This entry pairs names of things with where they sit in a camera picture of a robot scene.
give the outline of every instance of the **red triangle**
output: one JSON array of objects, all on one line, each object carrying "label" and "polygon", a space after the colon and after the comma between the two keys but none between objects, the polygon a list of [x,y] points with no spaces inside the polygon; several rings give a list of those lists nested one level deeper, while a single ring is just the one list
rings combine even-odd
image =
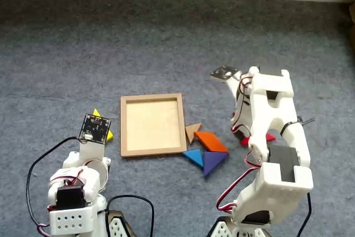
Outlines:
[{"label": "red triangle", "polygon": [[[244,138],[242,141],[240,141],[240,144],[241,144],[243,147],[248,146],[248,144],[249,144],[249,138],[250,138],[250,136]],[[267,134],[266,134],[266,141],[267,141],[267,142],[275,141],[275,140],[276,140],[276,137],[275,137],[275,136],[273,136],[273,135],[270,134],[270,133],[267,133]]]}]

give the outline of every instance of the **gray carpet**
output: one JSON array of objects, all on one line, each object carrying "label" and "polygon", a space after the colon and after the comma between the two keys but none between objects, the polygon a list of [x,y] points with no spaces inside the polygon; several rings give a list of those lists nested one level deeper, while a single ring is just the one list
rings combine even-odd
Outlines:
[{"label": "gray carpet", "polygon": [[[331,3],[0,0],[1,235],[37,236],[25,203],[28,168],[54,144],[77,135],[84,113],[98,108],[113,119],[115,134],[106,150],[112,166],[104,195],[149,198],[156,208],[156,237],[205,236],[221,215],[216,198],[246,169],[245,148],[229,131],[232,95],[209,78],[210,71],[226,64],[290,71],[298,113],[317,119],[305,128],[315,188],[313,215],[302,236],[353,236],[350,25],[347,7]],[[203,122],[231,150],[208,179],[181,155],[119,155],[120,96],[176,92],[183,94],[185,123]],[[67,144],[34,170],[32,203],[44,223],[48,179],[77,149],[77,143]],[[138,236],[148,236],[145,203],[120,200],[114,208],[124,212]],[[306,214],[304,197],[270,232],[296,236]]]}]

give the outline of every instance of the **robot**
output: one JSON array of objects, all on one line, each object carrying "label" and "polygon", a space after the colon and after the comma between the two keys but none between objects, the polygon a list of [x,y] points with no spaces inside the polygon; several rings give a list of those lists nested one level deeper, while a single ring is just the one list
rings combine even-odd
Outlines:
[{"label": "robot", "polygon": [[[231,131],[239,139],[248,138],[245,163],[251,168],[219,197],[217,208],[230,215],[218,218],[208,236],[270,236],[265,229],[282,222],[305,194],[311,208],[309,192],[313,178],[303,125],[313,120],[303,122],[297,117],[290,74],[285,69],[251,67],[242,73],[222,66],[211,76],[226,83],[234,95]],[[269,129],[278,131],[287,145],[268,144]],[[253,182],[232,203],[220,206],[223,198],[250,172],[256,173]]]},{"label": "robot", "polygon": [[[33,216],[29,201],[29,177],[26,197],[32,220],[43,236],[107,237],[133,236],[121,214],[111,216],[108,222],[108,205],[100,193],[105,189],[111,160],[104,156],[106,138],[111,120],[86,114],[79,137],[71,137],[42,155],[39,160],[67,140],[80,141],[80,151],[70,152],[63,166],[49,181],[47,207],[49,225],[40,224]],[[49,227],[50,235],[43,228]]]}]

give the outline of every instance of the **yellow puzzle piece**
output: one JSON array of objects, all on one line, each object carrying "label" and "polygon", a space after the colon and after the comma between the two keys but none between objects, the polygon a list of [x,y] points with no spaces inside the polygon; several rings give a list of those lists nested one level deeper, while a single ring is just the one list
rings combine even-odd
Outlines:
[{"label": "yellow puzzle piece", "polygon": [[[100,113],[98,112],[98,110],[95,108],[94,109],[94,116],[98,116],[98,117],[101,117]],[[106,142],[108,141],[111,141],[113,139],[113,134],[112,132],[109,130],[109,134],[107,135],[107,138],[106,138]]]}]

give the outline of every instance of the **tan triangle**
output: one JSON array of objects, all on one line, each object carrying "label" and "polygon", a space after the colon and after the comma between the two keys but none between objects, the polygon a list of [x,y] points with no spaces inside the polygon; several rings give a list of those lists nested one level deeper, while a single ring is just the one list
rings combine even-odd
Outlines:
[{"label": "tan triangle", "polygon": [[201,128],[201,126],[202,123],[196,123],[185,127],[186,135],[190,144],[194,140],[194,132],[198,131]]}]

